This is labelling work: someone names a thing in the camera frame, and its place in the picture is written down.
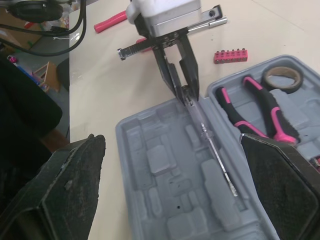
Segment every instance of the pink pliers handle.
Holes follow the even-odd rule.
[[[101,33],[102,31],[111,28],[112,26],[123,22],[127,19],[126,11],[122,11],[118,13],[117,15],[114,15],[113,17],[109,18],[108,20],[105,20],[103,22],[97,23],[94,25],[94,30],[97,34]]]

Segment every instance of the tool case tray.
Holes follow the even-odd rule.
[[[299,70],[304,81],[294,93],[271,93],[299,132],[298,151],[306,159],[320,154],[320,76],[289,55],[224,77],[199,99],[237,197],[176,99],[125,118],[116,126],[116,137],[133,240],[279,240],[258,199],[241,133],[215,91],[225,87],[236,110],[266,133],[262,113],[242,80],[251,75],[261,82],[267,69],[280,66]]]

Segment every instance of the black pliers handle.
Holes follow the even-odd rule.
[[[299,133],[285,119],[274,96],[251,76],[243,78],[243,85],[254,95],[260,106],[267,135],[246,121],[236,111],[230,101],[227,90],[224,87],[220,87],[215,92],[216,98],[227,113],[230,122],[243,134],[255,134],[265,138],[270,137],[279,142],[296,145],[299,142]]]

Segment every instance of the roll of tape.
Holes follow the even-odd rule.
[[[271,81],[270,79],[271,76],[287,77],[287,78],[293,79],[294,82],[290,85],[285,85],[285,86],[278,85]],[[304,77],[299,71],[286,66],[273,67],[268,71],[266,71],[262,77],[262,85],[266,89],[268,89],[269,91],[273,89],[280,89],[286,92],[287,94],[292,94],[296,92],[299,88],[301,88],[303,81],[304,81]]]

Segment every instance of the white table surface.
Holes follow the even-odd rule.
[[[116,124],[135,113],[173,98],[163,82],[152,52],[121,61],[117,49],[134,44],[134,25],[122,22],[100,34],[94,24],[126,9],[129,0],[99,0],[87,6],[87,30],[83,42],[70,53],[70,137],[77,141],[89,134],[104,135],[98,206],[90,240],[130,240]],[[228,23],[189,37],[199,67],[200,94],[209,84],[270,58],[290,54],[320,72],[319,0],[202,0],[202,11],[221,4]],[[70,14],[74,26],[79,11]],[[74,44],[76,35],[70,36]],[[248,50],[248,62],[213,64],[216,51]],[[166,49],[178,67],[176,47]]]

